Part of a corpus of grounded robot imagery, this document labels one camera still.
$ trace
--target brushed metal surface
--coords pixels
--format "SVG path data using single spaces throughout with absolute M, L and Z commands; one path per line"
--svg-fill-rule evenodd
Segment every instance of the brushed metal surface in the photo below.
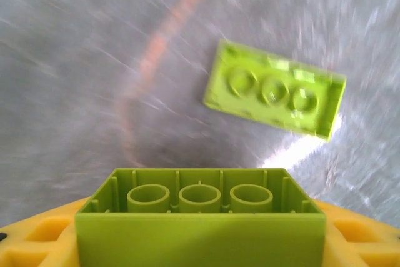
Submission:
M 284 167 L 400 227 L 400 0 L 0 0 L 0 226 L 118 167 Z M 328 144 L 201 103 L 221 38 L 347 76 Z

